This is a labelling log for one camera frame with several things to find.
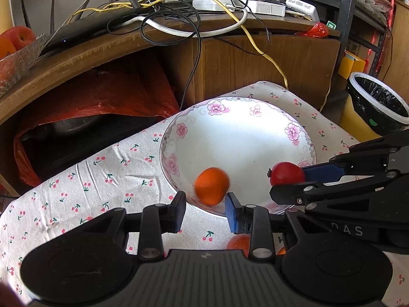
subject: orange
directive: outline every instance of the orange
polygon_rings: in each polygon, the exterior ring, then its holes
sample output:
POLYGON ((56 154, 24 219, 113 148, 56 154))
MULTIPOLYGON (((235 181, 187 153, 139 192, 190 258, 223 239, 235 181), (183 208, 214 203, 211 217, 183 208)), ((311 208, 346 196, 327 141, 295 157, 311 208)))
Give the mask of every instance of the orange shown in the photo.
POLYGON ((13 43, 4 37, 0 37, 0 60, 16 52, 13 43))
POLYGON ((277 253, 277 255, 284 255, 286 253, 286 248, 283 247, 282 249, 279 250, 279 252, 277 253))
POLYGON ((227 193, 230 180, 226 172, 210 167, 204 170, 194 183, 197 197, 203 204, 216 205, 220 203, 227 193))
POLYGON ((236 234, 232 237, 226 249, 241 249, 246 257, 249 257, 250 250, 250 235, 248 234, 236 234))

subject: cherry print tablecloth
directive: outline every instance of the cherry print tablecloth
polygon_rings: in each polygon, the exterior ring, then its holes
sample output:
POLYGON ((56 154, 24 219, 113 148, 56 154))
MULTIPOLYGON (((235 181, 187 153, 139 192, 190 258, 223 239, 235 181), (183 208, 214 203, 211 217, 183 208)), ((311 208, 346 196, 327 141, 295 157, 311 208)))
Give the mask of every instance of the cherry print tablecloth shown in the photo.
MULTIPOLYGON (((307 130, 317 162, 347 152, 357 141, 313 107, 270 82, 258 82, 225 96, 260 99, 283 109, 307 130)), ((12 202, 0 217, 0 280, 20 298, 30 298, 20 278, 20 264, 29 251, 114 207, 141 212, 154 203, 169 203, 175 191, 159 163, 162 136, 172 118, 135 134, 118 144, 45 181, 12 202)), ((181 230, 162 236, 165 251, 224 249, 232 237, 225 218, 212 216, 187 204, 181 230)), ((282 246, 275 236, 276 248, 282 246)), ((132 233, 127 252, 136 253, 138 234, 132 233)), ((388 255, 393 262, 392 283, 384 302, 389 306, 409 302, 406 290, 406 257, 388 255)))

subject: pink flower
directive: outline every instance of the pink flower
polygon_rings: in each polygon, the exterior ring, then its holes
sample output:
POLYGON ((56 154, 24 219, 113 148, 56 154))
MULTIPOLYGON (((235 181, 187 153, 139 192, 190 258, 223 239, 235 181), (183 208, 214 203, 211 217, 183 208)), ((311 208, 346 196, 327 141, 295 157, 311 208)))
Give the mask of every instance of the pink flower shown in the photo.
POLYGON ((177 124, 177 130, 176 133, 178 134, 178 136, 180 138, 184 138, 187 134, 187 127, 185 126, 185 124, 177 124))
POLYGON ((298 167, 306 167, 306 166, 311 166, 311 164, 307 162, 306 160, 298 164, 298 167))
POLYGON ((222 105, 222 103, 219 102, 218 100, 207 105, 207 109, 210 115, 220 115, 220 114, 225 113, 226 111, 226 107, 222 105))
POLYGON ((163 163, 167 169, 167 171, 174 175, 179 176, 179 165, 177 164, 177 158, 175 154, 171 154, 168 158, 163 159, 163 163))
POLYGON ((254 115, 256 117, 261 117, 261 113, 263 110, 261 109, 260 105, 256 105, 250 109, 250 115, 254 115))
POLYGON ((289 123, 288 127, 284 129, 290 141, 296 141, 300 137, 301 128, 293 123, 289 123))

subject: fruit basket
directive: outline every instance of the fruit basket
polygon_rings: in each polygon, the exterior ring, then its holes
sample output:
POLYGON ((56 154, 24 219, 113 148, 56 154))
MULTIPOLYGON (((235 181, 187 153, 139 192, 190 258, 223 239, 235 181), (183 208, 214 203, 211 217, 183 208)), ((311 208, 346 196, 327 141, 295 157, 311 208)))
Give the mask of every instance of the fruit basket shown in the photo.
POLYGON ((0 60, 0 98, 36 64, 47 39, 47 35, 41 34, 31 44, 0 60))

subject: plate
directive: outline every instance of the plate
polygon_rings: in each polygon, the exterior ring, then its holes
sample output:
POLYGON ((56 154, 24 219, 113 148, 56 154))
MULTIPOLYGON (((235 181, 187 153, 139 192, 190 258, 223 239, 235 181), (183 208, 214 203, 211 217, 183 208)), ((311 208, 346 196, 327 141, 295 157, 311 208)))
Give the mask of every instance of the plate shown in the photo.
POLYGON ((193 184, 200 173, 219 167, 241 204, 261 205, 277 214, 289 206, 271 200, 267 171, 283 161, 300 167, 316 164, 314 145, 288 113, 252 98, 220 97, 182 111, 160 145, 160 163, 170 185, 183 190, 190 204, 220 216, 225 216, 224 202, 208 206, 195 195, 193 184))

